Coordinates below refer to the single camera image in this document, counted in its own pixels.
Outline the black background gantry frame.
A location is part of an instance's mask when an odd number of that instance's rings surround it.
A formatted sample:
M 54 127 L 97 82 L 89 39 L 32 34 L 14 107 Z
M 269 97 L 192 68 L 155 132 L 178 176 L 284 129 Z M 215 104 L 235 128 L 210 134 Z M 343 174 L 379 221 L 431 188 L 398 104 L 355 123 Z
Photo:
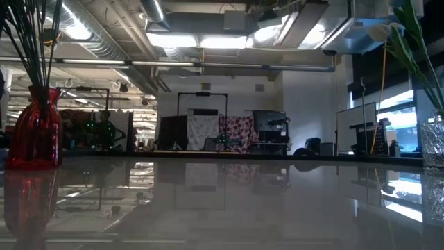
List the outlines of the black background gantry frame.
M 210 96 L 223 96 L 225 97 L 225 116 L 228 115 L 228 94 L 226 93 L 211 93 L 211 92 L 179 92 L 177 93 L 177 104 L 176 104 L 176 115 L 179 116 L 180 115 L 180 98 L 181 96 L 189 96 L 189 95 L 193 95 L 196 97 L 210 97 Z M 210 109 L 198 109 L 197 111 L 193 111 L 192 112 L 193 115 L 206 115 L 206 116 L 210 116 L 210 115 L 216 115 L 219 116 L 219 112 L 215 111 L 215 110 L 210 110 Z

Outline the red ribbed glass vase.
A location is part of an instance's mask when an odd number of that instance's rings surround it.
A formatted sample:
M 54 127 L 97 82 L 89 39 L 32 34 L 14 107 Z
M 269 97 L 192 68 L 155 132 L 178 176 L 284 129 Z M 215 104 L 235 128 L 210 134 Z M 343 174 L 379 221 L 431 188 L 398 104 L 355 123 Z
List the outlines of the red ribbed glass vase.
M 62 164 L 62 120 L 57 109 L 61 91 L 42 86 L 30 86 L 29 91 L 31 103 L 15 124 L 6 169 L 57 169 Z

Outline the grey horizontal pipe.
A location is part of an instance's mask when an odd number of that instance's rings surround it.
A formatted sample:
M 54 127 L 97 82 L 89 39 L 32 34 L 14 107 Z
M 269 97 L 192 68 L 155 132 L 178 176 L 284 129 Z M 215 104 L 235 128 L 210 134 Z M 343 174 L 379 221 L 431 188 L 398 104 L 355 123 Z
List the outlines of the grey horizontal pipe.
M 69 65 L 96 65 L 129 68 L 130 66 L 147 67 L 186 67 L 186 68 L 226 68 L 226 69 L 257 69 L 267 71 L 293 71 L 293 72 L 334 72 L 334 66 L 313 65 L 266 65 L 243 64 L 227 62 L 185 62 L 185 61 L 158 61 L 158 60 L 91 60 L 91 59 L 46 59 L 47 63 Z

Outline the black aluminium table frame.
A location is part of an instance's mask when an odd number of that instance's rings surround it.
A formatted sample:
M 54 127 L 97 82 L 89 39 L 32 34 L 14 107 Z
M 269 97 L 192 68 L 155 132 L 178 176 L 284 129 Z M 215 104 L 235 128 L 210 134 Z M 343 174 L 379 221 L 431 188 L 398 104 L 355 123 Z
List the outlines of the black aluminium table frame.
M 124 151 L 62 151 L 60 157 L 65 158 L 100 156 L 100 157 L 125 157 L 125 158 L 184 158 L 184 159 L 224 159 L 224 160 L 285 160 L 285 161 L 331 161 L 331 162 L 356 162 L 376 163 L 389 165 L 404 165 L 410 167 L 423 167 L 422 158 L 386 157 L 386 156 L 294 156 L 294 155 L 255 155 L 238 154 L 215 151 L 154 151 L 154 152 L 124 152 Z

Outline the round silver air duct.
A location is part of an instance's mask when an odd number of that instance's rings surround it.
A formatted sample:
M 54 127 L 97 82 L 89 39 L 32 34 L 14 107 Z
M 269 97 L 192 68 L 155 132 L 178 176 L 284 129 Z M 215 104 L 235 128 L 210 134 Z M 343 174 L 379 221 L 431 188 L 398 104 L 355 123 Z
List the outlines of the round silver air duct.
M 161 0 L 139 0 L 142 12 L 145 14 L 149 23 L 154 23 L 170 31 L 171 28 L 166 20 L 166 15 L 162 9 Z

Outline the clear crystal glass vase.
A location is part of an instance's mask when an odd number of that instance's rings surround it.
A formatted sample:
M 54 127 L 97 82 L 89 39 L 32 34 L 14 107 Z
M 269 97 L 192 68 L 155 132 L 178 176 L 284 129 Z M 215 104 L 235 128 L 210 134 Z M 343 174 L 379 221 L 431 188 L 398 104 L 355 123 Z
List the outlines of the clear crystal glass vase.
M 435 110 L 433 122 L 420 125 L 425 168 L 444 168 L 444 110 Z

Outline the pink patterned cloth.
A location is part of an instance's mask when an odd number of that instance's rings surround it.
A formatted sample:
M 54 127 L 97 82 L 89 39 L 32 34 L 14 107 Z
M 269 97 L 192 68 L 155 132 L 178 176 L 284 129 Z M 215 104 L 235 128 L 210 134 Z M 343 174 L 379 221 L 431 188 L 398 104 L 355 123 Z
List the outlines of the pink patterned cloth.
M 219 115 L 220 145 L 228 151 L 247 154 L 250 144 L 259 141 L 253 115 L 238 117 Z

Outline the rectangular silver air duct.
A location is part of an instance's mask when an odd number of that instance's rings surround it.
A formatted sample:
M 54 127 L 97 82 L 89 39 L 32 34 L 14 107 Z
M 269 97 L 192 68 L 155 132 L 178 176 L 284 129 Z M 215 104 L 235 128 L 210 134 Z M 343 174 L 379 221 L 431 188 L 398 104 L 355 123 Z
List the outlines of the rectangular silver air duct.
M 396 22 L 395 4 L 404 0 L 293 0 L 293 12 L 246 38 L 248 49 L 323 50 L 363 54 L 379 47 L 368 35 L 377 24 Z

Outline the white artificial tulip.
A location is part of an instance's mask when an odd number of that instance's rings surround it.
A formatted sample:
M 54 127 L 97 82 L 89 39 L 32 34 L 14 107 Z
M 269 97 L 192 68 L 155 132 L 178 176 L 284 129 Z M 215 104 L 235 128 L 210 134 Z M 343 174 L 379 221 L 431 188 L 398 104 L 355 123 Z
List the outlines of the white artificial tulip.
M 441 83 L 427 52 L 427 46 L 422 36 L 422 27 L 416 17 L 416 11 L 411 0 L 403 0 L 403 3 L 400 6 L 393 6 L 393 13 L 418 45 L 418 49 L 424 57 L 425 62 L 427 63 L 427 68 L 434 79 L 434 88 L 438 95 L 438 109 L 444 111 L 444 95 L 441 92 Z
M 432 82 L 428 80 L 426 74 L 421 70 L 413 55 L 413 51 L 402 34 L 402 26 L 397 23 L 376 24 L 368 29 L 368 35 L 376 42 L 384 42 L 384 48 L 422 85 L 426 96 L 431 101 L 433 107 L 444 113 L 444 94 L 441 91 L 441 83 L 435 78 Z

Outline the ceiling light panel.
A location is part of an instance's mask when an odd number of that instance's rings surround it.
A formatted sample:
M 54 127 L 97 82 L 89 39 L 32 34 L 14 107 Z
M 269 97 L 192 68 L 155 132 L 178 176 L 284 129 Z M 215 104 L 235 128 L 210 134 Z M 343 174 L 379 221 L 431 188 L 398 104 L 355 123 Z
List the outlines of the ceiling light panel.
M 146 34 L 153 46 L 162 48 L 176 47 L 197 47 L 198 43 L 194 35 L 174 35 L 174 34 Z
M 244 49 L 246 36 L 204 36 L 200 47 L 205 49 Z

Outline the white hanging cloth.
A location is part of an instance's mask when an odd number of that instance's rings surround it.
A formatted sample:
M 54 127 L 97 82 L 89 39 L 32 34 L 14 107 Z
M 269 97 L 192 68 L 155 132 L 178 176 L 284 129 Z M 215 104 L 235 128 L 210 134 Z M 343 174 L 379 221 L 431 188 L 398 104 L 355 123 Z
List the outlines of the white hanging cloth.
M 219 117 L 217 115 L 187 114 L 187 149 L 200 151 L 204 149 L 207 138 L 217 138 L 219 135 Z

